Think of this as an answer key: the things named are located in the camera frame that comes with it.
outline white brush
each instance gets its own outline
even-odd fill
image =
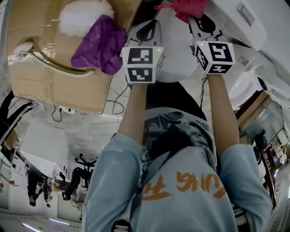
[[[32,42],[25,42],[19,45],[17,48],[14,50],[14,55],[17,58],[17,61],[20,61],[24,55],[32,55],[34,59],[36,59],[39,63],[41,63],[43,66],[50,68],[58,73],[61,73],[63,75],[67,75],[70,77],[87,77],[94,73],[94,70],[80,70],[76,68],[71,68],[67,66],[60,65],[53,59],[47,59],[43,57],[45,60],[41,59],[38,57],[35,53],[41,54],[39,51],[37,51],[35,48],[33,48],[33,43]]]

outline purple cloth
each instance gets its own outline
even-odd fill
[[[127,42],[127,33],[115,25],[114,20],[102,15],[72,56],[74,68],[99,68],[114,75],[123,65],[120,53]]]

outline pink cloth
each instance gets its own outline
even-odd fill
[[[208,0],[174,0],[173,5],[157,5],[155,9],[172,8],[176,11],[176,17],[185,23],[189,23],[187,15],[201,19]]]

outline white cube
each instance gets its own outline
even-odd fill
[[[125,47],[122,50],[123,69],[127,82],[155,83],[163,66],[163,47]]]
[[[206,74],[224,74],[236,64],[231,43],[197,41],[195,57]]]

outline white toilet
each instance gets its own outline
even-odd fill
[[[209,2],[205,10],[205,14],[216,25],[212,35],[199,31],[197,25],[192,25],[192,31],[194,31],[192,35],[189,26],[175,17],[176,12],[174,10],[167,8],[159,11],[156,19],[161,24],[162,46],[165,48],[165,59],[158,76],[158,81],[177,82],[189,79],[192,76],[199,64],[189,46],[195,45],[196,41],[208,37],[215,39],[215,36],[221,32],[229,38],[232,36],[237,38],[238,36],[238,39],[245,42],[246,45],[234,44],[236,65],[227,74],[223,75],[232,107],[233,109],[238,109],[256,91],[262,90],[257,75],[254,74],[255,68],[259,66],[259,63],[264,66],[264,64],[268,64],[270,61],[256,50],[262,47],[267,35],[260,20],[248,5],[249,11],[255,17],[255,22],[252,26],[245,24],[238,12],[233,14],[235,1],[214,0],[213,2]],[[231,6],[221,10],[222,4],[223,6]]]

